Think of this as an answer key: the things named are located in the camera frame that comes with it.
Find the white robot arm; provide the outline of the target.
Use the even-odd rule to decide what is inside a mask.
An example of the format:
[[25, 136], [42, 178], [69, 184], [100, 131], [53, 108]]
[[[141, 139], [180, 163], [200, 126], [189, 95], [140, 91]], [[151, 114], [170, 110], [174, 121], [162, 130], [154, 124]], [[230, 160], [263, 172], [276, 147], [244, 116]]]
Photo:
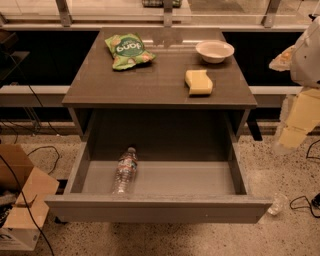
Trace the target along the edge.
[[288, 154], [297, 149], [320, 123], [320, 17], [297, 39], [296, 43], [275, 59], [269, 68], [289, 71], [291, 80], [302, 90], [288, 97], [282, 105], [280, 125], [275, 135], [274, 150]]

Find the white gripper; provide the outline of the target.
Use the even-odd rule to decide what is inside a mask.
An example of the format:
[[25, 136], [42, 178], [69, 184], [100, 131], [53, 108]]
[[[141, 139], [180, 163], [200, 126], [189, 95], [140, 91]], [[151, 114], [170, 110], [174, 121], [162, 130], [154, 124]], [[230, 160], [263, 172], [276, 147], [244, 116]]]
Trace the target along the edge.
[[320, 123], [320, 90], [306, 89], [295, 98], [286, 120], [287, 127], [278, 127], [274, 136], [276, 154], [290, 154], [305, 140], [306, 135]]

